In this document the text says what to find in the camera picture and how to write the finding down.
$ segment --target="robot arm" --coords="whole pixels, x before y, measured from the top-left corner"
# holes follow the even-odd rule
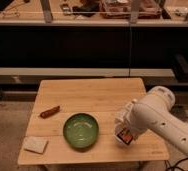
[[[175,96],[169,89],[154,87],[142,99],[126,106],[121,123],[124,122],[133,139],[149,128],[188,156],[188,125],[169,113],[174,103]]]

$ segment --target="green bowl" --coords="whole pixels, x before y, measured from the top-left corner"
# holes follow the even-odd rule
[[[89,114],[77,113],[71,116],[63,127],[66,141],[76,149],[84,149],[93,145],[99,134],[99,125]]]

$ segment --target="tiled floor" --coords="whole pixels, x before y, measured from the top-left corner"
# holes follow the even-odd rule
[[[5,92],[4,98],[0,101],[0,171],[38,171],[39,168],[35,166],[18,166],[17,157],[21,146],[22,138],[24,136],[28,119],[34,104],[36,92],[10,93]],[[177,103],[183,109],[188,109],[188,92],[181,94],[176,92]],[[180,115],[182,112],[181,106],[174,111],[177,117],[186,120],[186,116]],[[179,152],[172,145],[167,143],[170,152],[170,163],[174,164],[179,159],[186,156]],[[181,163],[180,167],[188,170],[188,160]],[[78,170],[130,170],[126,163],[121,165],[107,165],[107,166],[62,166],[58,170],[78,171]],[[150,162],[143,169],[144,171],[164,171],[164,161]]]

